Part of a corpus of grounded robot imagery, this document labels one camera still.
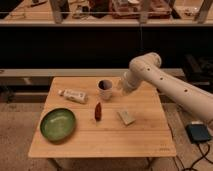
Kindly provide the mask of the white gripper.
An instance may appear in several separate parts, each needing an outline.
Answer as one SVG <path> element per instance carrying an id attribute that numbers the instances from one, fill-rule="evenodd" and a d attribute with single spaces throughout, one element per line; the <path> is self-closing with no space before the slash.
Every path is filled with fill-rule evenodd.
<path id="1" fill-rule="evenodd" d="M 130 94 L 140 86 L 140 79 L 136 77 L 131 71 L 126 71 L 118 81 L 117 89 L 121 90 L 123 94 Z"/>

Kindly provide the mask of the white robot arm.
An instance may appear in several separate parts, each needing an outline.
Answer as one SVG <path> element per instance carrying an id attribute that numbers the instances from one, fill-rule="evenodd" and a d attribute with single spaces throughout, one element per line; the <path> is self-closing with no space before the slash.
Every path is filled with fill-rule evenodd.
<path id="1" fill-rule="evenodd" d="M 167 74 L 160 69 L 161 63 L 155 52 L 133 58 L 119 88 L 131 93 L 146 81 L 213 129 L 213 94 Z"/>

